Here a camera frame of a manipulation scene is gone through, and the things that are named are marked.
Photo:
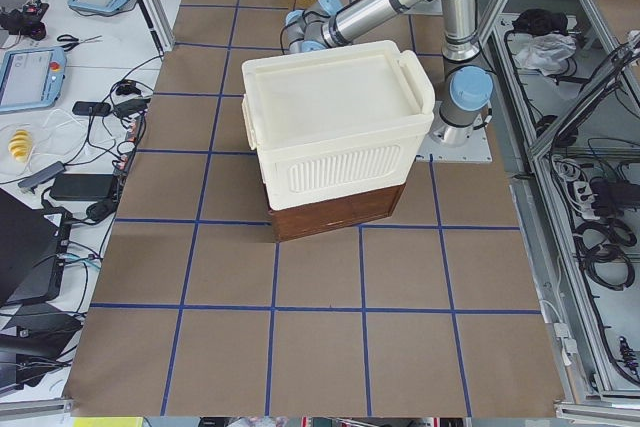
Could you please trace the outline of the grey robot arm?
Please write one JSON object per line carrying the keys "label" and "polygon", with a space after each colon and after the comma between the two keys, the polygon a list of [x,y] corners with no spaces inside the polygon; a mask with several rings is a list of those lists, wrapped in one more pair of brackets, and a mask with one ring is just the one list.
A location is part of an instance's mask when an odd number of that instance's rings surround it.
{"label": "grey robot arm", "polygon": [[[385,22],[410,13],[418,4],[436,0],[316,0],[285,17],[280,39],[283,53],[302,53],[344,47]],[[482,51],[477,0],[440,0],[444,22],[444,58],[461,65]]]}

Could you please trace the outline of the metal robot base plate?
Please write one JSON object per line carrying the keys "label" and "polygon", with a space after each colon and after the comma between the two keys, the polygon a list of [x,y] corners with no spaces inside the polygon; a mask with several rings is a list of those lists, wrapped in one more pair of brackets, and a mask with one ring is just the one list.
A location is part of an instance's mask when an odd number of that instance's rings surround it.
{"label": "metal robot base plate", "polygon": [[442,102],[434,107],[434,122],[416,154],[419,162],[489,164],[493,161],[484,119],[478,112],[472,127],[457,129],[440,123]]}

